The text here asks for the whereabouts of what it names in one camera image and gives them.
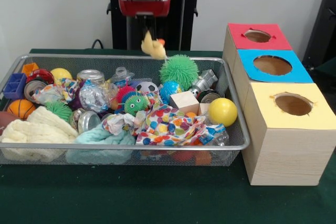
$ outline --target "metal basket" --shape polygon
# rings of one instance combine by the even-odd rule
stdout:
[[[124,164],[124,165],[209,165],[229,166],[240,150],[249,143],[249,133],[240,108],[237,93],[227,63],[219,58],[191,58],[200,71],[213,69],[218,77],[216,90],[237,105],[238,119],[227,128],[229,144],[227,146],[149,146],[149,145],[102,145],[102,144],[23,144],[0,143],[0,164]],[[19,57],[11,66],[0,83],[1,95],[9,76],[21,72],[24,64],[35,62],[40,68],[48,70],[62,67],[73,76],[84,69],[97,69],[110,78],[117,67],[124,66],[135,73],[137,79],[152,78],[160,83],[159,70],[163,61],[141,56],[97,56],[97,55],[35,55]],[[4,110],[10,101],[2,99]],[[31,151],[32,158],[21,156],[21,152]],[[5,158],[6,152],[11,159]],[[69,162],[67,155],[79,152],[78,162]]]

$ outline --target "soccer ball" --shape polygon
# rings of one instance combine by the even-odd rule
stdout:
[[[137,88],[136,90],[142,92],[153,92],[158,90],[158,87],[153,82],[150,81],[140,82],[136,88]]]

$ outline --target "black cable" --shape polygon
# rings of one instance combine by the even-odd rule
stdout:
[[[91,48],[94,48],[94,47],[96,46],[97,42],[99,43],[100,48],[101,48],[101,49],[104,49],[103,43],[100,41],[100,39],[96,39],[96,40],[93,42]]]

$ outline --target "yellow rubber duck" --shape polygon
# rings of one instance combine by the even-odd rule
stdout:
[[[164,49],[164,43],[163,39],[153,40],[151,33],[147,31],[145,39],[141,42],[141,50],[155,60],[166,60],[168,57]]]

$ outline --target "cream knit cloth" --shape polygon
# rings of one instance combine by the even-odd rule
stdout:
[[[0,137],[2,143],[69,144],[78,133],[67,122],[40,106],[27,119],[10,123]],[[13,161],[51,162],[64,153],[60,149],[2,148],[6,159]]]

